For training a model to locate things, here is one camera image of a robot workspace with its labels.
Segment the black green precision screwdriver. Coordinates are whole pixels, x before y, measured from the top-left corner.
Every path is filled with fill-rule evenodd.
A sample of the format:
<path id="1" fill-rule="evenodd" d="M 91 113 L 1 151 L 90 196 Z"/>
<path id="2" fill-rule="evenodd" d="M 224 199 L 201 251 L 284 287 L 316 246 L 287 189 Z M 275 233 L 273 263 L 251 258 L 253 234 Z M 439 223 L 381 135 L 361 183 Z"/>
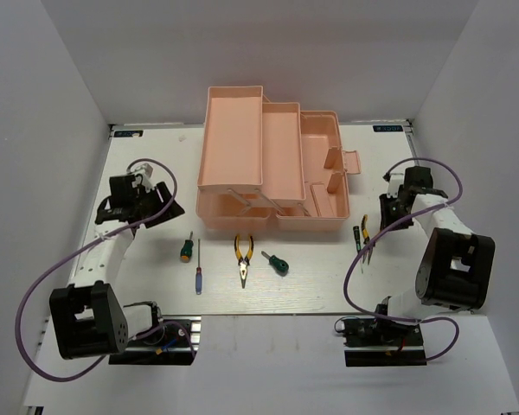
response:
<path id="1" fill-rule="evenodd" d="M 352 230 L 353 230 L 354 241 L 355 241 L 355 245 L 356 245 L 356 253 L 359 254 L 362 250 L 360 227 L 353 226 Z"/>

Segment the small yellow pliers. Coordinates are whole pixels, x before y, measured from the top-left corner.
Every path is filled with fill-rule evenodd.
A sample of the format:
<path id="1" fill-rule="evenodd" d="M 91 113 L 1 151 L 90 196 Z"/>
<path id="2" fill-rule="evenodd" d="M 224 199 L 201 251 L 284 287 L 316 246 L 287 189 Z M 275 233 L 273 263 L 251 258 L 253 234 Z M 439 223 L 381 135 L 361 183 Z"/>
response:
<path id="1" fill-rule="evenodd" d="M 368 229 L 367 229 L 367 222 L 368 222 L 368 215 L 365 214 L 362 217 L 361 225 L 360 225 L 360 230 L 361 230 L 361 234 L 362 234 L 363 244 L 365 246 L 367 246 L 370 243 L 370 241 L 371 241 L 370 234 L 369 234 Z M 370 261 L 371 261 L 372 255 L 373 255 L 373 250 L 374 250 L 374 248 L 371 246 L 363 254 L 362 262 L 364 264 L 370 265 Z"/>

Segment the pink plastic toolbox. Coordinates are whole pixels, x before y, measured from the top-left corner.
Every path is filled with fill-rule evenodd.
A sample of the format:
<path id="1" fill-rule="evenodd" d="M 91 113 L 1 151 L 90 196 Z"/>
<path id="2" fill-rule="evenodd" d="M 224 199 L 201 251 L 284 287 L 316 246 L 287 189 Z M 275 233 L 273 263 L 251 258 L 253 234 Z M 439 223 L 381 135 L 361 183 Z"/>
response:
<path id="1" fill-rule="evenodd" d="M 349 218 L 348 178 L 362 171 L 333 111 L 273 102 L 262 86 L 211 86 L 196 214 L 223 231 L 334 232 Z"/>

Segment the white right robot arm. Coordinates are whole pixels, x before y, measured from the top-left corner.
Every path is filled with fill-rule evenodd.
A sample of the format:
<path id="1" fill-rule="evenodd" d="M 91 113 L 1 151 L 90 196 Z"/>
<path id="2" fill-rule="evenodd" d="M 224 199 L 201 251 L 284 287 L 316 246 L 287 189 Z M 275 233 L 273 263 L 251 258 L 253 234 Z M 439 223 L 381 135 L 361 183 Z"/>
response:
<path id="1" fill-rule="evenodd" d="M 387 315 L 373 323 L 375 338 L 394 344 L 405 333 L 400 317 L 424 320 L 446 311 L 480 310 L 486 300 L 495 241 L 474 233 L 455 214 L 445 191 L 433 186 L 431 170 L 413 166 L 384 176 L 379 196 L 381 226 L 398 230 L 418 222 L 428 243 L 413 288 L 386 299 Z"/>

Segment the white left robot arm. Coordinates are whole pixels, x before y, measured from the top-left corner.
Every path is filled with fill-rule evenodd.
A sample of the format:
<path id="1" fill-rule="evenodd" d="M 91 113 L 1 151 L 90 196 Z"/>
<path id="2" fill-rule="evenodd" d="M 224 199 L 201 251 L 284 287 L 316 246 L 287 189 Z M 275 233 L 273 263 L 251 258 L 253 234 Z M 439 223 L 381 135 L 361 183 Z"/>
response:
<path id="1" fill-rule="evenodd" d="M 164 338 L 166 326 L 156 302 L 122 305 L 113 289 L 138 228 L 184 213 L 164 182 L 152 182 L 151 171 L 145 163 L 110 178 L 110 194 L 99 204 L 94 222 L 98 244 L 89 249 L 67 286 L 50 295 L 55 337 L 65 360 L 121 354 L 136 337 L 148 345 Z"/>

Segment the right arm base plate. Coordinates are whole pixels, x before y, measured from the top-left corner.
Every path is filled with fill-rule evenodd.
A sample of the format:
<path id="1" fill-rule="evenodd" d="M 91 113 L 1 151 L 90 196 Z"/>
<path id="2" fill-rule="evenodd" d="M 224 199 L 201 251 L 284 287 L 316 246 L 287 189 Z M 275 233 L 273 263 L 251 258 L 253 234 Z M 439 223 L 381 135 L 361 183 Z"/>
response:
<path id="1" fill-rule="evenodd" d="M 426 365 L 419 325 L 345 316 L 334 324 L 343 338 L 346 367 L 417 367 Z"/>

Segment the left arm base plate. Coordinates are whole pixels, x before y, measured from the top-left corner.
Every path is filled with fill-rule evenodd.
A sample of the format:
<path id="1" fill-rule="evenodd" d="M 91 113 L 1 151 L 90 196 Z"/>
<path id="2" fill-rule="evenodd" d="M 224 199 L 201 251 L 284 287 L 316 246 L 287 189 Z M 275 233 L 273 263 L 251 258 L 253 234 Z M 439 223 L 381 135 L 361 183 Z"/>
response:
<path id="1" fill-rule="evenodd" d="M 111 355 L 111 366 L 191 366 L 197 355 L 202 331 L 200 316 L 179 316 L 143 340 L 133 340 L 123 354 Z"/>

